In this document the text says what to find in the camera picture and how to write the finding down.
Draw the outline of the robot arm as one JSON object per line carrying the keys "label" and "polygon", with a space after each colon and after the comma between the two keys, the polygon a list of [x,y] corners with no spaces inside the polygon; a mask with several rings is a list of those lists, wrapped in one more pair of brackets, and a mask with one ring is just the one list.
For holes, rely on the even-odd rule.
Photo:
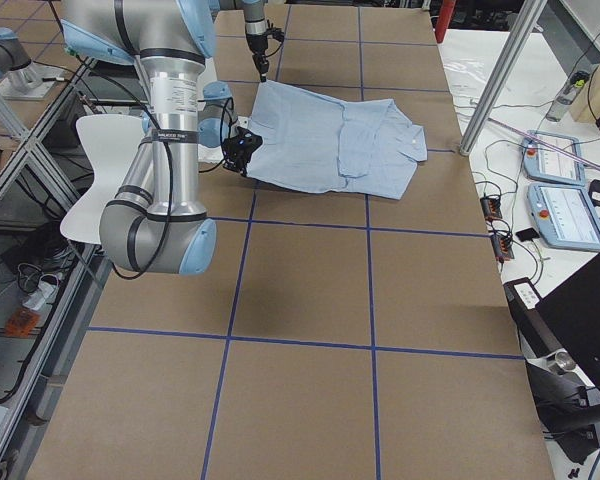
{"label": "robot arm", "polygon": [[220,10],[241,10],[245,22],[245,38],[261,83],[267,81],[269,58],[285,41],[285,33],[265,16],[263,0],[220,0]]}
{"label": "robot arm", "polygon": [[244,174],[260,136],[239,125],[233,98],[198,78],[214,57],[218,12],[240,10],[261,76],[268,72],[261,1],[68,1],[61,24],[79,55],[132,65],[147,94],[148,126],[113,199],[104,207],[100,243],[123,279],[146,272],[196,275],[214,253],[217,227],[198,198],[198,148],[220,147],[222,165]]}

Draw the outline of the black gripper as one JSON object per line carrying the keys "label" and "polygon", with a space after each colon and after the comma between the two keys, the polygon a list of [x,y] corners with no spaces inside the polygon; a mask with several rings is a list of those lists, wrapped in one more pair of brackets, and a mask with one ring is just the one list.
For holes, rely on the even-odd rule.
{"label": "black gripper", "polygon": [[269,60],[266,51],[268,40],[273,38],[280,44],[284,42],[285,33],[280,28],[268,28],[262,34],[247,34],[247,44],[252,53],[252,59],[257,63],[257,70],[261,82],[267,81],[269,72]]}
{"label": "black gripper", "polygon": [[247,165],[253,153],[263,145],[261,136],[247,128],[237,126],[236,134],[225,139],[222,144],[223,167],[227,170],[247,175]]}

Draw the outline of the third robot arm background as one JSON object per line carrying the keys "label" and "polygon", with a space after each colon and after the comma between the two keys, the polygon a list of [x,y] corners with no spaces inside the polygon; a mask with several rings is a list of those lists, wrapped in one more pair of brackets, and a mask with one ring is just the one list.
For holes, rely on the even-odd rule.
{"label": "third robot arm background", "polygon": [[61,67],[35,63],[16,33],[0,27],[0,94],[10,100],[41,100],[64,80]]}

